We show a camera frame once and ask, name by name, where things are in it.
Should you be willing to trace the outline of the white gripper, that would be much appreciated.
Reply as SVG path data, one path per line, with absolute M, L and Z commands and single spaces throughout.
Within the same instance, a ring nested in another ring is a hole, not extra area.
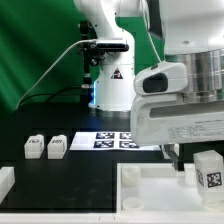
M 176 171 L 184 170 L 178 144 L 224 140 L 224 101 L 181 100 L 177 94 L 137 96 L 130 117 L 133 141 L 138 146 L 165 145 Z

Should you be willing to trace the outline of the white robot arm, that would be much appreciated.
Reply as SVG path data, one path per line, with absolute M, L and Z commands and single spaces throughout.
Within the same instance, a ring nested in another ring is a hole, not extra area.
M 90 108 L 130 117 L 138 146 L 224 140 L 224 0 L 73 0 L 93 26 L 100 65 Z M 135 72 L 135 40 L 119 17 L 144 19 L 164 56 Z

